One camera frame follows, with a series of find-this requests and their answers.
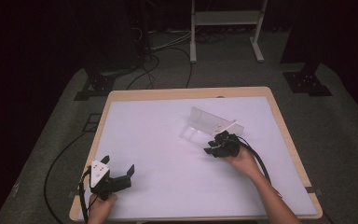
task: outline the wooden table edge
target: wooden table edge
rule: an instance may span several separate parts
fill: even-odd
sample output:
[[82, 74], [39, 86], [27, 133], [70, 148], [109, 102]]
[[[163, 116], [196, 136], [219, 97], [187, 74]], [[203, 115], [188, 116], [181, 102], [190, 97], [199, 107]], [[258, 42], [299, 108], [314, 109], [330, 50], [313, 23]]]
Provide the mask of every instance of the wooden table edge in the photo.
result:
[[[175, 99], [199, 99], [199, 98], [216, 98], [216, 97], [267, 97], [268, 103], [271, 107], [272, 114], [278, 124], [281, 131], [284, 143], [286, 144], [289, 154], [296, 166], [298, 175], [304, 185], [304, 187], [311, 187], [310, 180], [308, 179], [307, 173], [298, 156], [295, 144], [289, 133], [289, 130], [284, 123], [281, 111], [272, 91], [268, 87], [228, 87], [228, 88], [197, 88], [197, 89], [167, 89], [167, 90], [138, 90], [138, 91], [111, 91], [106, 100], [106, 104], [103, 108], [103, 114], [101, 116], [100, 124], [98, 125], [97, 132], [94, 136], [94, 140], [89, 151], [89, 156], [86, 161], [86, 165], [83, 169], [83, 173], [86, 172], [87, 167], [95, 158], [97, 147], [100, 143], [101, 135], [103, 132], [103, 126], [106, 121], [107, 114], [109, 112], [110, 104], [112, 102], [122, 101], [148, 101], [148, 100], [175, 100]], [[315, 193], [309, 193], [310, 199], [316, 209], [316, 215], [312, 216], [298, 216], [301, 219], [317, 219], [323, 215], [322, 207], [316, 197]], [[79, 196], [75, 196], [69, 217], [73, 221], [78, 221], [78, 215], [80, 212], [80, 200]]]

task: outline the table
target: table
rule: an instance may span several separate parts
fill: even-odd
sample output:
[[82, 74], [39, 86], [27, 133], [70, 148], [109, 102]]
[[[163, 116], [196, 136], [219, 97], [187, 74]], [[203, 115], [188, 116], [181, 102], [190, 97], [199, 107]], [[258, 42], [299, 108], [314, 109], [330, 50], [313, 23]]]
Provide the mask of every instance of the table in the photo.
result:
[[[284, 123], [282, 115], [280, 113], [279, 107], [274, 100], [272, 92], [267, 87], [238, 87], [238, 88], [208, 88], [208, 89], [181, 89], [181, 90], [152, 90], [152, 91], [113, 91], [109, 94], [106, 106], [103, 110], [103, 115], [98, 127], [97, 133], [95, 135], [94, 141], [92, 143], [90, 153], [86, 162], [85, 170], [89, 164], [94, 160], [97, 148], [100, 145], [101, 136], [103, 134], [103, 128], [107, 120], [107, 115], [110, 109], [111, 103], [114, 102], [131, 102], [131, 101], [157, 101], [157, 100], [180, 100], [180, 99], [199, 99], [199, 98], [216, 98], [216, 97], [266, 97], [270, 109], [273, 114], [279, 130], [282, 134], [284, 143], [287, 146], [290, 157], [296, 166], [296, 171], [301, 180], [301, 183], [305, 188], [311, 187], [310, 180], [307, 177], [305, 169], [302, 165], [300, 158], [296, 152], [296, 147], [291, 139], [290, 133], [287, 130], [287, 127]], [[315, 193], [309, 193], [310, 200], [316, 210], [315, 215], [311, 216], [299, 216], [304, 219], [314, 219], [322, 216], [322, 208], [318, 202], [318, 199]], [[70, 218], [72, 220], [78, 220], [80, 212], [80, 202], [78, 196], [75, 197], [73, 206], [70, 211]], [[256, 218], [266, 218], [261, 216], [248, 216], [241, 217], [241, 219], [256, 219]], [[204, 218], [195, 218], [195, 220], [205, 220]]]

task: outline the white shelf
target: white shelf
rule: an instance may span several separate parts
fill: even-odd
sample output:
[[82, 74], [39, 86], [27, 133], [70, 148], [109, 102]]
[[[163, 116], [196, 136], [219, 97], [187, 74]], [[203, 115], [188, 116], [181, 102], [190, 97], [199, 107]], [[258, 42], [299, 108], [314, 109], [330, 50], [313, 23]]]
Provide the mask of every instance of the white shelf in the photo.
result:
[[257, 24], [259, 10], [196, 12], [195, 25]]

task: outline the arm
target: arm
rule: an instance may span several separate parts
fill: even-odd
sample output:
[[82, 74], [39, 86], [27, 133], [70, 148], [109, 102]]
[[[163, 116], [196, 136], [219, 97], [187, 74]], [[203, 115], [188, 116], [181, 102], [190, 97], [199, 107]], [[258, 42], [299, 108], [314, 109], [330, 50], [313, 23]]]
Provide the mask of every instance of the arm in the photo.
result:
[[89, 196], [89, 221], [88, 224], [102, 224], [109, 216], [113, 204], [117, 200], [116, 194], [110, 194], [109, 198], [104, 201], [98, 198], [97, 195], [91, 194]]
[[295, 214], [278, 195], [257, 166], [255, 157], [244, 147], [241, 147], [237, 157], [226, 157], [237, 170], [248, 175], [255, 184], [261, 201], [266, 209], [270, 223], [300, 223]]

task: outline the dark background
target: dark background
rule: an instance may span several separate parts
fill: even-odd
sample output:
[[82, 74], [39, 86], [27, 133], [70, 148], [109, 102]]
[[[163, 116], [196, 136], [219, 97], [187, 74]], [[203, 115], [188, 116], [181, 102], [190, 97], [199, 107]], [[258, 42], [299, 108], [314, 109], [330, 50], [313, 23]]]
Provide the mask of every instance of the dark background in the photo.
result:
[[[103, 51], [119, 48], [106, 43], [123, 34], [109, 33], [109, 24], [104, 22], [112, 18], [98, 18], [96, 15], [106, 11], [90, 4], [109, 2], [0, 1], [0, 207], [66, 84], [85, 61], [101, 59], [101, 53], [117, 67], [134, 63], [121, 62], [111, 51]], [[145, 17], [150, 29], [189, 27], [190, 1], [152, 2], [157, 7], [147, 5]], [[126, 3], [128, 14], [114, 22], [139, 26], [143, 22], [137, 7], [140, 1]], [[197, 1], [200, 9], [209, 4]], [[211, 6], [217, 10], [250, 9], [259, 7], [259, 1], [211, 1]], [[269, 0], [263, 29], [289, 28], [292, 33], [282, 62], [303, 63], [316, 57], [338, 73], [358, 103], [358, 1]]]

